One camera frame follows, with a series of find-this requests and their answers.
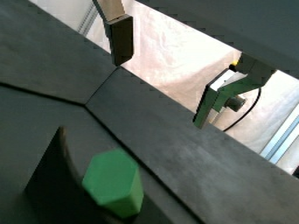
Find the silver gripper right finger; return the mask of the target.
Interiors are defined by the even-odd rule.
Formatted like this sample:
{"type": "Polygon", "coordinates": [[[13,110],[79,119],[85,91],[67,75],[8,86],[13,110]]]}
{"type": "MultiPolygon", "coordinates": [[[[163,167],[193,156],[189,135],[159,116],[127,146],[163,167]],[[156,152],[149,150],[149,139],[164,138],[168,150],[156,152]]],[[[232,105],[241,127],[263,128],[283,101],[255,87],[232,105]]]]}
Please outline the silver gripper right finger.
{"type": "Polygon", "coordinates": [[[261,88],[276,72],[267,63],[241,53],[237,62],[225,68],[205,85],[192,123],[201,128],[211,111],[229,107],[237,111],[244,105],[239,95],[261,88]]]}

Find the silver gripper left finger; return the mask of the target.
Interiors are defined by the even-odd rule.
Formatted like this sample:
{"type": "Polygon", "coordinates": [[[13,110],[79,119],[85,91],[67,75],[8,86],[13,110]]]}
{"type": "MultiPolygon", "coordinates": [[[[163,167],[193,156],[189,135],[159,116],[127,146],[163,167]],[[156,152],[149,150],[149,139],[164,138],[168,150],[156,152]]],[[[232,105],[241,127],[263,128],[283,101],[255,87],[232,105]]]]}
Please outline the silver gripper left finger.
{"type": "Polygon", "coordinates": [[[120,66],[132,59],[133,17],[125,13],[121,0],[92,0],[103,19],[112,63],[120,66]]]}

